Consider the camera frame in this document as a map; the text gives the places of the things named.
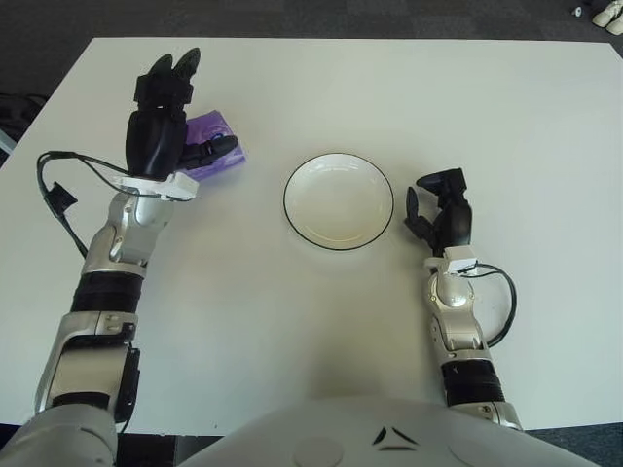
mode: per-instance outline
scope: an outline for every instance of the white connector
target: white connector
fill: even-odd
[[[141,194],[160,195],[162,199],[193,199],[199,189],[199,182],[183,172],[171,173],[164,182],[134,177],[113,177],[113,183],[122,189],[135,188]]]

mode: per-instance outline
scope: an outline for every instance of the plate rim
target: plate rim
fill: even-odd
[[[304,236],[294,225],[294,223],[292,222],[292,219],[290,219],[290,216],[288,215],[288,209],[285,205],[285,194],[288,190],[288,187],[290,186],[290,181],[292,180],[292,177],[294,177],[294,174],[296,172],[299,171],[299,169],[301,167],[303,167],[303,165],[305,165],[306,163],[309,163],[315,159],[318,158],[323,158],[325,156],[333,156],[333,155],[343,155],[343,156],[350,156],[352,158],[357,158],[357,159],[361,159],[362,161],[368,162],[370,165],[372,165],[374,168],[376,168],[379,173],[383,176],[383,178],[385,179],[385,181],[387,182],[387,186],[389,187],[389,193],[391,194],[391,209],[389,211],[389,216],[387,217],[387,222],[385,223],[384,227],[381,229],[381,231],[374,236],[373,238],[371,238],[370,240],[366,241],[365,243],[361,243],[358,246],[352,246],[351,248],[332,248],[330,246],[325,246],[325,245],[321,245],[320,243],[316,243],[313,240],[310,240],[309,238],[307,238],[306,236]],[[369,245],[370,243],[372,243],[373,241],[375,241],[377,238],[379,238],[381,235],[383,235],[383,233],[387,230],[387,227],[389,227],[389,224],[391,223],[391,219],[393,218],[393,211],[395,208],[395,202],[394,202],[394,192],[393,189],[391,188],[391,183],[389,183],[389,179],[386,177],[386,175],[384,174],[384,172],[373,162],[368,161],[366,158],[362,158],[361,156],[357,156],[355,154],[350,154],[350,153],[325,153],[325,154],[320,154],[318,156],[314,156],[312,158],[307,159],[306,161],[301,162],[299,165],[297,165],[297,167],[292,170],[292,173],[290,174],[290,176],[288,177],[287,181],[285,182],[285,187],[283,187],[283,195],[281,196],[281,203],[283,205],[283,212],[285,213],[285,217],[288,220],[288,224],[290,224],[290,227],[292,227],[292,229],[294,229],[294,232],[296,232],[303,240],[308,241],[309,243],[311,243],[312,245],[315,246],[319,246],[320,248],[324,248],[325,250],[330,250],[330,251],[352,251],[352,250],[356,250],[358,248],[364,247],[366,245]]]

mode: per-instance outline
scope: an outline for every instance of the black joint segment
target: black joint segment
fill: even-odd
[[[489,360],[449,362],[441,367],[448,407],[473,402],[504,402],[504,393]]]
[[[136,312],[143,278],[127,272],[90,272],[80,278],[71,311]],[[133,335],[133,328],[127,330]]]
[[[108,410],[110,398],[102,392],[68,392],[61,394],[52,401],[52,407],[66,406],[68,404],[86,404]]]
[[[122,373],[117,406],[115,407],[115,423],[123,423],[132,417],[136,406],[136,393],[138,391],[138,380],[140,371],[138,362],[140,360],[140,350],[131,347],[126,356],[124,372]]]

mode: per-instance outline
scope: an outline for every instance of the gray carpet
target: gray carpet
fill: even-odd
[[[584,0],[0,0],[0,91],[51,93],[93,36],[610,42]],[[601,9],[607,0],[594,0]]]

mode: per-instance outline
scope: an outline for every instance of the white plate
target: white plate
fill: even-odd
[[[383,173],[368,161],[325,154],[294,171],[283,206],[303,238],[324,248],[351,250],[383,233],[393,212],[393,193]]]

